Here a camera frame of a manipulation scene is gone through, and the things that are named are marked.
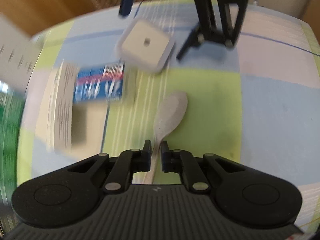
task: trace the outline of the blue packaging label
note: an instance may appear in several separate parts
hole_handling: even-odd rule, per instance
[[[85,68],[77,76],[73,102],[120,100],[123,95],[124,63]]]

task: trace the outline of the beige plastic spoon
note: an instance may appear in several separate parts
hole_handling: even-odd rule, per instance
[[[151,155],[151,169],[145,175],[142,184],[152,184],[156,172],[160,144],[163,139],[172,133],[180,124],[186,112],[187,105],[188,97],[183,91],[171,93],[160,103],[153,124],[155,143]]]

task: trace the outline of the checkered tablecloth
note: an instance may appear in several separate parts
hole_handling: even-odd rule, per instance
[[[142,148],[153,139],[162,98],[186,91],[187,113],[166,138],[169,147],[195,156],[212,152],[292,182],[303,194],[296,224],[314,231],[320,218],[320,48],[308,24],[261,7],[249,6],[234,50],[205,43],[181,62],[175,56],[197,23],[192,0],[135,4],[126,19],[118,17],[118,8],[101,10],[46,31],[28,87],[18,184],[78,161],[48,151],[36,132],[51,70],[62,60],[83,67],[119,61],[115,44],[135,14],[172,35],[176,46],[160,75],[137,73],[132,106],[110,105],[103,151],[116,156]],[[157,167],[155,182],[175,183],[177,177]]]

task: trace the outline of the wooden floor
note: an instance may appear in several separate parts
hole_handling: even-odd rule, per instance
[[[90,0],[0,0],[0,12],[30,35],[94,10]]]

